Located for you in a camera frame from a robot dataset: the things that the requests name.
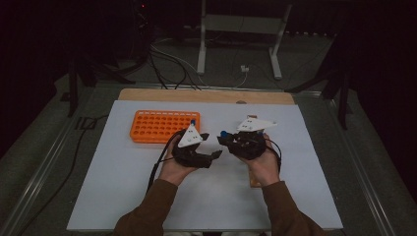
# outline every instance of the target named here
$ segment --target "wooden edge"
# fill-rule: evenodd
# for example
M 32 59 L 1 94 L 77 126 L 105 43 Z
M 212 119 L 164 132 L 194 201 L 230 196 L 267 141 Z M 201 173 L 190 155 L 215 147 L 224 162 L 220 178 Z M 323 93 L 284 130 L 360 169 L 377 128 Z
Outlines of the wooden edge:
M 291 93 L 288 92 L 235 90 L 124 88 L 120 91 L 118 99 L 140 101 L 295 104 Z

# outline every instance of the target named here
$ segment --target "white desk frame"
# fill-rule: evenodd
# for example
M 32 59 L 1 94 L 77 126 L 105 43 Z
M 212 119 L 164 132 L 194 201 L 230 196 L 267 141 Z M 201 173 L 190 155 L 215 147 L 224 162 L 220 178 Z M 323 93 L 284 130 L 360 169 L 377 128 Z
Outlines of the white desk frame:
M 276 34 L 276 41 L 273 47 L 269 48 L 270 63 L 272 65 L 273 77 L 277 80 L 282 79 L 281 70 L 279 68 L 276 54 L 278 52 L 279 44 L 285 31 L 286 23 L 292 5 L 287 5 L 284 15 L 279 18 L 257 18 L 257 17 L 243 17 L 243 16 L 224 16 L 212 15 L 206 13 L 206 0 L 202 0 L 202 25 L 201 25 L 201 39 L 199 61 L 197 64 L 197 73 L 202 76 L 205 73 L 206 65 L 206 31 L 220 30 L 220 31 L 243 31 L 254 33 L 269 33 Z

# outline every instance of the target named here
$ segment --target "long sleeve shirt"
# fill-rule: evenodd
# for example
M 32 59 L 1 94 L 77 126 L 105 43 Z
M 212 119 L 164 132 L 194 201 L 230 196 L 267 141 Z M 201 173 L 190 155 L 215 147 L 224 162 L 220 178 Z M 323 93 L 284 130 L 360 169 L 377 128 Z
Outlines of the long sleeve shirt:
M 156 179 L 142 203 L 118 220 L 114 235 L 163 235 L 162 224 L 174 203 L 177 189 L 177 186 L 167 181 Z M 326 235 L 316 222 L 298 209 L 285 182 L 262 187 L 262 191 L 268 207 L 272 236 Z

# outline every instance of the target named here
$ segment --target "person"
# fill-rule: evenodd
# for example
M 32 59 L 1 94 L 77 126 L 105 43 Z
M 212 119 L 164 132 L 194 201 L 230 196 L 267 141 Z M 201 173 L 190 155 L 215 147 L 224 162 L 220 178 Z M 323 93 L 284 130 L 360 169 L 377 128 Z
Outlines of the person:
M 269 136 L 264 134 L 267 146 L 272 148 Z M 162 224 L 174 202 L 178 187 L 194 167 L 184 167 L 172 157 L 175 137 L 167 149 L 165 161 L 158 178 L 153 182 L 142 203 L 117 221 L 113 235 L 155 236 L 163 235 Z M 267 149 L 261 156 L 244 161 L 261 183 L 272 236 L 326 235 L 325 231 L 310 217 L 302 213 L 294 203 L 284 181 L 280 181 L 277 160 Z

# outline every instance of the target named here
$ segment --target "orange plastic tray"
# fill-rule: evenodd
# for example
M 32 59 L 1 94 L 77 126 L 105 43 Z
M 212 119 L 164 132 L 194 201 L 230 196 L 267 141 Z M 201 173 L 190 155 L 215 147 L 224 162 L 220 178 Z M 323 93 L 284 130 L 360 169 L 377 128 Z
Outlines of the orange plastic tray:
M 200 131 L 200 113 L 193 111 L 138 110 L 130 137 L 136 143 L 166 144 L 175 132 L 187 129 L 195 120 Z

